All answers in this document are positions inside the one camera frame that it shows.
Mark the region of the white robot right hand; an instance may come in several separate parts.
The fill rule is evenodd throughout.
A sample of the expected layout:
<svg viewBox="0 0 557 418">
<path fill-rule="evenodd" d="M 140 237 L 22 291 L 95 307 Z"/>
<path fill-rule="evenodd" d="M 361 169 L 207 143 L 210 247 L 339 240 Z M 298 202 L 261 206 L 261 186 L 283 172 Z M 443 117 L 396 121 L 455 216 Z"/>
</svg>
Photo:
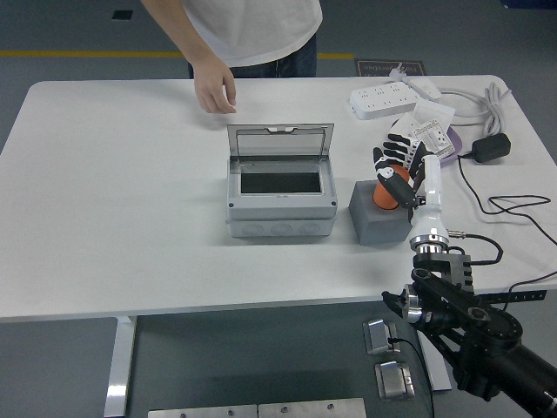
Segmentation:
<svg viewBox="0 0 557 418">
<path fill-rule="evenodd" d="M 377 179 L 407 209 L 412 229 L 408 239 L 416 253 L 443 253 L 449 234 L 441 220 L 440 161 L 423 142 L 394 136 L 372 151 Z"/>
</svg>

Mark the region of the person's right hand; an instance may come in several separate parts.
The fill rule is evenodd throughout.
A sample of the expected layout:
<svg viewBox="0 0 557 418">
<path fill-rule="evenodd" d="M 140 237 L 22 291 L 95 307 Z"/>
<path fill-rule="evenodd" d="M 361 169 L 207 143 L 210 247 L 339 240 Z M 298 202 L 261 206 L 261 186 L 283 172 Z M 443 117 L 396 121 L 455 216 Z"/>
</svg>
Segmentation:
<svg viewBox="0 0 557 418">
<path fill-rule="evenodd" d="M 211 114 L 235 113 L 235 80 L 226 64 L 216 58 L 197 62 L 192 68 L 195 93 L 201 108 Z"/>
</svg>

